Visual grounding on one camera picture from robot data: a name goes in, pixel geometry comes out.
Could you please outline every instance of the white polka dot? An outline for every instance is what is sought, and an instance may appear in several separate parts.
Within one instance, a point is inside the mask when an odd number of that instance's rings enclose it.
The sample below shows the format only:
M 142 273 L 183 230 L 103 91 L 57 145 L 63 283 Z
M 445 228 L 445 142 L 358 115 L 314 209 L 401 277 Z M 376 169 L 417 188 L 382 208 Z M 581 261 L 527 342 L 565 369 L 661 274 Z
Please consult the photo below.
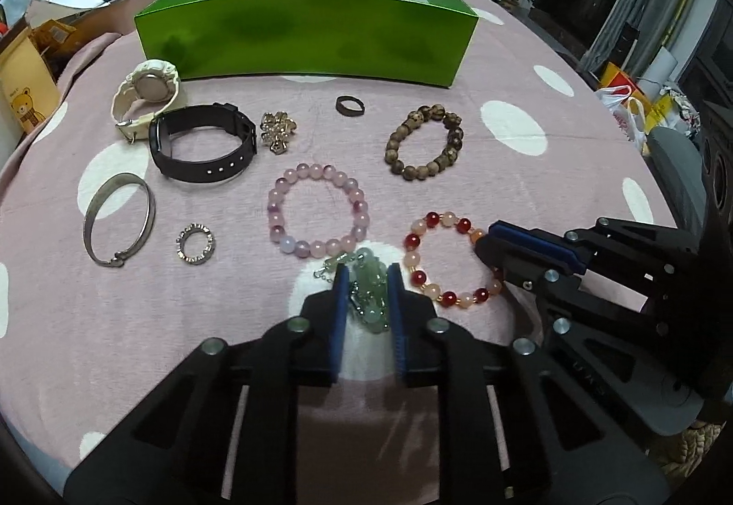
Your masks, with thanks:
M 84 170 L 79 179 L 76 193 L 76 204 L 82 214 L 87 213 L 87 207 L 92 202 L 94 194 L 115 174 L 131 172 L 144 179 L 148 169 L 150 155 L 148 144 L 145 142 L 128 143 L 125 140 L 117 141 L 100 151 Z M 125 205 L 138 189 L 136 184 L 127 184 L 112 193 L 99 210 L 97 219 L 100 220 Z
M 282 78 L 295 83 L 324 83 L 336 79 L 335 77 L 317 77 L 315 75 L 282 75 Z
M 486 19 L 487 21 L 495 24 L 495 25 L 503 25 L 503 21 L 499 19 L 494 13 L 490 13 L 489 11 L 484 11 L 482 8 L 474 8 L 474 13 L 481 17 L 482 19 Z
M 8 306 L 8 278 L 7 268 L 0 263 L 0 338 L 7 333 L 7 317 L 10 306 Z
M 651 214 L 649 199 L 644 195 L 639 183 L 634 179 L 624 179 L 621 188 L 633 218 L 643 224 L 653 224 L 654 216 Z
M 64 119 L 66 115 L 66 110 L 68 109 L 69 105 L 67 102 L 64 102 L 59 106 L 59 109 L 54 112 L 54 115 L 50 117 L 49 122 L 46 123 L 46 125 L 43 127 L 43 130 L 38 133 L 38 136 L 33 140 L 33 143 L 31 145 L 35 145 L 38 143 L 41 139 L 44 137 L 49 136 L 49 134 L 53 133 L 54 130 L 58 125 L 61 124 L 61 121 Z
M 534 67 L 534 72 L 537 73 L 538 77 L 542 79 L 542 81 L 550 85 L 552 89 L 559 91 L 563 95 L 570 98 L 574 97 L 575 92 L 570 86 L 570 83 L 560 77 L 560 75 L 558 75 L 555 71 L 551 71 L 546 66 L 536 65 Z
M 367 247 L 374 251 L 387 267 L 393 263 L 401 263 L 404 251 L 383 242 L 365 240 L 358 247 Z M 288 315 L 294 317 L 301 313 L 303 300 L 311 294 L 331 288 L 331 284 L 313 277 L 313 272 L 323 266 L 323 261 L 309 259 L 303 266 L 288 301 Z M 408 277 L 402 271 L 405 285 Z M 392 333 L 369 333 L 350 312 L 346 318 L 346 335 L 341 362 L 342 379 L 353 381 L 374 381 L 394 374 L 394 356 L 392 351 Z
M 83 460 L 87 455 L 89 455 L 94 447 L 102 442 L 102 439 L 104 439 L 105 436 L 106 435 L 103 432 L 87 432 L 82 437 L 82 442 L 79 445 L 79 459 Z
M 528 156 L 547 151 L 542 127 L 527 112 L 506 101 L 487 101 L 481 106 L 481 119 L 497 141 Z

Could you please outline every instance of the white watch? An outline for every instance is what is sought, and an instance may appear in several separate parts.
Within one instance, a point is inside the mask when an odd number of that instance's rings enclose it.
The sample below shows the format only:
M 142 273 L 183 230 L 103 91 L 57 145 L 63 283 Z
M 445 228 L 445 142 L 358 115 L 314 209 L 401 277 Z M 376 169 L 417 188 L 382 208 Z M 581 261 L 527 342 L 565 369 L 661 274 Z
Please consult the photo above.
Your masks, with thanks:
M 166 104 L 155 112 L 139 118 L 123 120 L 137 99 Z M 146 60 L 128 74 L 112 100 L 112 120 L 122 135 L 132 143 L 147 139 L 150 123 L 160 114 L 186 105 L 181 77 L 176 67 L 165 60 Z

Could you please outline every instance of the red bead bracelet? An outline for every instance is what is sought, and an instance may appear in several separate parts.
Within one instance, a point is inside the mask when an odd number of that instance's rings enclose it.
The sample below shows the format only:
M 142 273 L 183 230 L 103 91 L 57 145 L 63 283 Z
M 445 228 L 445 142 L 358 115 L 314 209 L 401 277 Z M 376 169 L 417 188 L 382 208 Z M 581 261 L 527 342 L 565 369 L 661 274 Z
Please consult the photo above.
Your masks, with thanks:
M 441 287 L 437 283 L 427 283 L 427 274 L 422 269 L 417 268 L 420 264 L 420 253 L 416 249 L 420 246 L 421 238 L 428 228 L 435 228 L 439 223 L 443 224 L 445 228 L 455 228 L 459 234 L 468 234 L 472 245 L 475 245 L 476 241 L 485 234 L 480 228 L 473 228 L 468 218 L 458 219 L 453 212 L 443 214 L 430 212 L 421 220 L 415 220 L 412 224 L 412 232 L 405 236 L 405 248 L 408 252 L 405 254 L 403 261 L 410 272 L 410 283 L 419 288 L 430 300 L 435 300 L 435 302 L 446 307 L 457 304 L 461 308 L 468 308 L 471 305 L 486 302 L 490 296 L 496 296 L 500 293 L 501 281 L 496 276 L 496 272 L 495 279 L 487 288 L 479 288 L 473 294 L 462 292 L 457 295 L 455 292 L 450 291 L 441 293 Z

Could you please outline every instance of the pink tablecloth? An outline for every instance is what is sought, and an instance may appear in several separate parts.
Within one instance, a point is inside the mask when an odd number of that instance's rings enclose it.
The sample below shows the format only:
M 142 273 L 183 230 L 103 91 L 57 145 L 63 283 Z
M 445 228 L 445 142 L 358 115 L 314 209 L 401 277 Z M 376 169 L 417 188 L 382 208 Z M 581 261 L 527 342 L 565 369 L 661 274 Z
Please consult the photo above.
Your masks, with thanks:
M 251 340 L 297 313 L 325 283 L 313 278 L 316 261 L 270 243 L 265 204 L 274 180 L 300 162 L 331 163 L 358 179 L 372 220 L 364 245 L 388 263 L 401 259 L 413 220 L 431 210 L 451 210 L 477 226 L 503 219 L 560 234 L 600 215 L 673 225 L 644 162 L 584 83 L 497 5 L 467 2 L 481 19 L 447 90 L 330 77 L 186 82 L 191 104 L 228 101 L 258 123 L 263 112 L 284 110 L 298 122 L 285 155 L 263 149 L 241 176 L 212 186 L 165 179 L 147 144 L 122 140 L 109 106 L 144 56 L 136 34 L 108 45 L 0 179 L 0 410 L 10 422 L 73 467 L 201 340 Z M 339 95 L 361 98 L 365 116 L 338 114 Z M 453 168 L 408 183 L 389 172 L 385 143 L 409 111 L 434 103 L 463 118 L 464 148 Z M 402 144 L 400 157 L 424 164 L 444 144 L 444 128 L 430 123 Z M 226 134 L 199 131 L 177 141 L 175 151 L 203 159 L 230 146 Z M 106 269 L 84 251 L 83 215 L 97 188 L 124 171 L 149 183 L 158 216 L 140 253 L 121 269 Z M 98 254 L 127 246 L 143 213 L 142 192 L 118 191 L 95 228 Z M 284 214 L 288 232 L 301 239 L 340 237 L 351 227 L 342 191 L 324 181 L 297 184 Z M 216 237 L 212 259 L 200 267 L 175 253 L 177 234 L 191 222 Z M 485 281 L 467 239 L 454 231 L 431 232 L 421 253 L 443 289 L 473 290 Z M 607 280 L 589 285 L 640 306 Z M 508 344 L 536 333 L 531 301 L 511 291 L 518 302 L 500 296 L 468 311 L 438 309 L 477 337 Z M 350 322 L 339 385 L 301 394 L 301 503 L 436 497 L 435 393 L 400 388 L 393 370 L 390 336 Z

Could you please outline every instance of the blue gripper pad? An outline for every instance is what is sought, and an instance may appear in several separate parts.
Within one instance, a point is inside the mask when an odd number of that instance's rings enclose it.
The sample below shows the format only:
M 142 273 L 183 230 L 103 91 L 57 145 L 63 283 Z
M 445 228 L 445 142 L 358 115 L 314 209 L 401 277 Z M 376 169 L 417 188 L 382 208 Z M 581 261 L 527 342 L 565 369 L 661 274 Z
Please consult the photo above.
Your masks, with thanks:
M 334 383 L 339 379 L 341 360 L 344 354 L 344 337 L 346 335 L 346 316 L 349 309 L 349 268 L 339 265 L 340 274 L 336 276 L 331 291 L 336 298 L 336 313 L 331 335 L 328 338 L 328 359 L 331 363 L 331 379 Z
M 407 368 L 405 353 L 405 329 L 402 325 L 402 313 L 399 310 L 399 297 L 405 289 L 402 283 L 402 272 L 399 265 L 393 263 L 387 268 L 387 300 L 389 326 L 394 342 L 394 367 L 399 376 L 404 376 Z
M 503 240 L 519 248 L 530 250 L 533 253 L 551 258 L 554 261 L 560 261 L 573 273 L 583 275 L 587 271 L 585 264 L 573 250 L 562 245 L 556 245 L 554 242 L 537 238 L 527 230 L 497 222 L 489 226 L 487 236 L 496 238 L 497 240 Z

